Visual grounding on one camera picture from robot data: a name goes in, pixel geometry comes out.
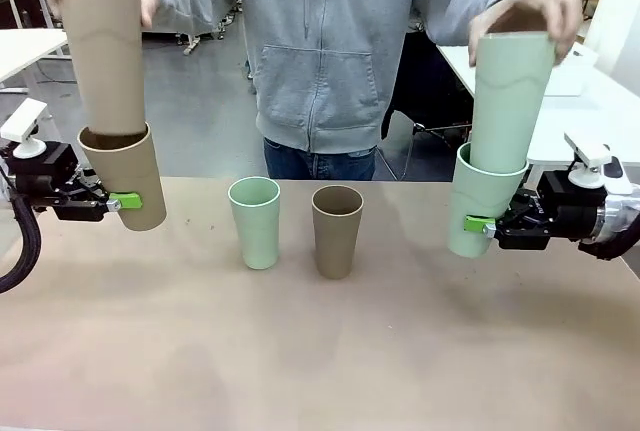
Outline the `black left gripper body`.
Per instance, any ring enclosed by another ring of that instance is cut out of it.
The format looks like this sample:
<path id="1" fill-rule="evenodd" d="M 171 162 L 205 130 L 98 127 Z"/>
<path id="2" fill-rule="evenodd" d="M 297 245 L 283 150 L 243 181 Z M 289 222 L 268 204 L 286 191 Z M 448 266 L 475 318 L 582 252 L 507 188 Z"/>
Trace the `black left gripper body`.
<path id="1" fill-rule="evenodd" d="M 46 142 L 45 150 L 33 158 L 17 158 L 17 144 L 7 146 L 7 165 L 13 185 L 25 195 L 34 211 L 52 209 L 61 221 L 100 222 L 104 212 L 91 203 L 86 189 L 74 180 L 80 165 L 69 143 Z"/>

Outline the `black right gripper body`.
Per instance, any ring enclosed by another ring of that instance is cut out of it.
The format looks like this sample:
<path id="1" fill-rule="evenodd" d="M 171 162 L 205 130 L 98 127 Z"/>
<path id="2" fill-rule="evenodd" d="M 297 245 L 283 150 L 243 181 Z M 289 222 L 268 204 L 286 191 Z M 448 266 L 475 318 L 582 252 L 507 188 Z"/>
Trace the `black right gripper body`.
<path id="1" fill-rule="evenodd" d="M 604 206 L 604 188 L 585 189 L 569 180 L 567 171 L 546 171 L 537 189 L 536 212 L 510 212 L 502 217 L 515 220 L 522 249 L 544 250 L 552 238 L 578 241 L 589 238 L 596 226 L 598 210 Z"/>

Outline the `person's left hand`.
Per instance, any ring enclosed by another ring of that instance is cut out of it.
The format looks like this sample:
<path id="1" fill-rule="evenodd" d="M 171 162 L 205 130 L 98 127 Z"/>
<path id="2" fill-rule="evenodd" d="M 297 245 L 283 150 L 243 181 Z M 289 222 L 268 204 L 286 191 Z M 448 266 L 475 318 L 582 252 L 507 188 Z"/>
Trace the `person's left hand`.
<path id="1" fill-rule="evenodd" d="M 491 33 L 546 31 L 560 64 L 582 25 L 580 0 L 501 0 L 476 16 L 469 30 L 469 65 L 476 64 L 479 40 Z"/>

